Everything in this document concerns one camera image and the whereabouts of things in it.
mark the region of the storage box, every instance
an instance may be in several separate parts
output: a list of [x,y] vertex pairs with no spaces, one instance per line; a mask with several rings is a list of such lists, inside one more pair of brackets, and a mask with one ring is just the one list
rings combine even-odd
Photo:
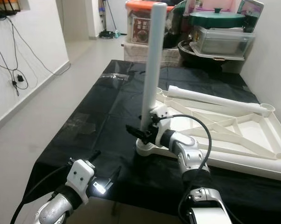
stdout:
[[155,1],[131,0],[126,2],[127,9],[127,37],[129,43],[148,44],[151,9]]
[[198,26],[193,32],[193,42],[201,54],[243,57],[254,38],[254,33],[212,30]]

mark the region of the green lid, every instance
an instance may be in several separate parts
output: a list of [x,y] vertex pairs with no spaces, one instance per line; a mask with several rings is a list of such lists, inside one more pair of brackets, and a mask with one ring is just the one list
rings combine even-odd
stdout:
[[242,27],[245,16],[237,13],[220,12],[216,8],[214,12],[190,13],[190,25],[209,28]]

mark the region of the black tablecloth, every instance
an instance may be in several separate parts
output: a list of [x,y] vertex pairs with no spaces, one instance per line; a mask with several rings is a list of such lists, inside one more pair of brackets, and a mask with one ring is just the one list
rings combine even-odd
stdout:
[[[183,192],[175,159],[135,151],[136,138],[125,124],[139,126],[145,64],[111,61],[77,109],[36,161],[26,192],[51,171],[74,159],[89,159],[95,150],[97,175],[108,177],[119,165],[120,176],[105,198],[176,215]],[[258,102],[239,75],[207,74],[184,68],[161,69],[159,87],[169,85],[214,96]],[[245,223],[281,220],[281,182],[211,167],[223,200]],[[29,201],[65,183],[67,170],[41,184]]]

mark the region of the white pvc pipe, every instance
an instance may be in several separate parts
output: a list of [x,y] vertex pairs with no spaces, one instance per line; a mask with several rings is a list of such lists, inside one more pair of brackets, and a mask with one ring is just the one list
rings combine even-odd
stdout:
[[155,108],[156,88],[158,86],[160,73],[166,14],[166,3],[159,2],[153,4],[151,11],[144,95],[141,110],[140,129],[142,131],[148,129],[148,125],[151,123],[150,111]]
[[255,113],[260,113],[264,117],[268,117],[270,113],[275,111],[275,108],[268,104],[254,104],[254,103],[243,103],[235,100],[225,99],[221,97],[215,97],[199,92],[194,92],[190,90],[180,89],[176,86],[169,86],[169,97],[180,97],[186,99],[193,99],[197,101],[207,102],[211,104],[217,104],[222,106],[230,106],[238,108],[244,111],[250,111]]

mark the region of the power adapter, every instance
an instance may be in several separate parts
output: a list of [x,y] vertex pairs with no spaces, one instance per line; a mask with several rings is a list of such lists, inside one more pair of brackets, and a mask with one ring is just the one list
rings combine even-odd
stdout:
[[23,77],[21,75],[17,75],[18,82],[23,82]]

